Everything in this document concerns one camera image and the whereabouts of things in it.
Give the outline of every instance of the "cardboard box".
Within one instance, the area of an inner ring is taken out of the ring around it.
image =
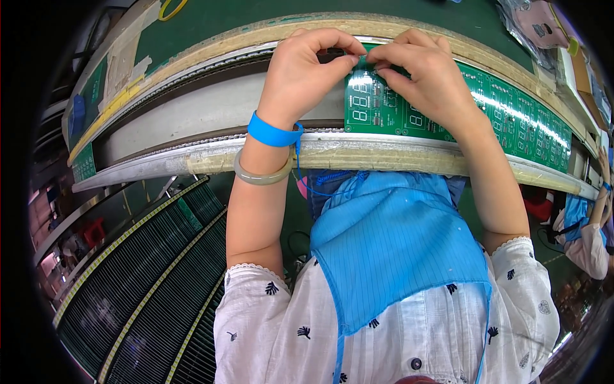
[[[572,57],[573,63],[573,72],[575,75],[576,89],[578,93],[584,100],[586,107],[591,111],[593,115],[593,119],[597,122],[599,128],[603,131],[609,131],[609,123],[606,122],[599,112],[599,108],[597,107],[597,101],[593,95],[593,89],[591,88],[591,78],[590,76],[594,76],[594,73],[589,73],[587,69],[587,64],[585,62],[584,55],[580,50],[577,55]]]

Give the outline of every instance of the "shirt button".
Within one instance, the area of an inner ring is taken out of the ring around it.
[[[422,360],[420,360],[419,358],[413,358],[411,360],[411,368],[413,370],[418,370],[422,367]]]

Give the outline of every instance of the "pink object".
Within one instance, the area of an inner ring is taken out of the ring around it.
[[[307,176],[303,176],[303,182],[297,180],[298,191],[301,192],[301,195],[303,195],[305,199],[307,199],[307,187],[305,184],[307,184]]]
[[[569,47],[565,32],[559,27],[547,2],[538,0],[514,10],[523,34],[542,49]]]

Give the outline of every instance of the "white blouse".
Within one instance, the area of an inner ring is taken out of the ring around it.
[[[559,335],[548,271],[529,238],[484,256],[493,288],[489,324],[476,284],[420,292],[346,337],[340,383],[394,384],[411,375],[474,383],[484,348],[480,383],[535,379]],[[292,295],[277,275],[253,264],[232,267],[224,283],[214,323],[217,384],[331,384],[335,306],[317,260],[305,265]]]

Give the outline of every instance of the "yellow rubber band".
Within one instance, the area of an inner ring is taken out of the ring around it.
[[[175,8],[174,11],[172,11],[168,16],[164,16],[164,11],[166,11],[166,7],[168,7],[168,4],[171,3],[171,0],[166,0],[164,4],[162,4],[162,8],[160,8],[160,11],[158,12],[158,20],[160,20],[161,22],[165,22],[171,17],[175,16],[177,12],[179,12],[181,8],[184,7],[186,2],[188,2],[188,0],[181,0],[181,3],[179,3],[179,5]]]

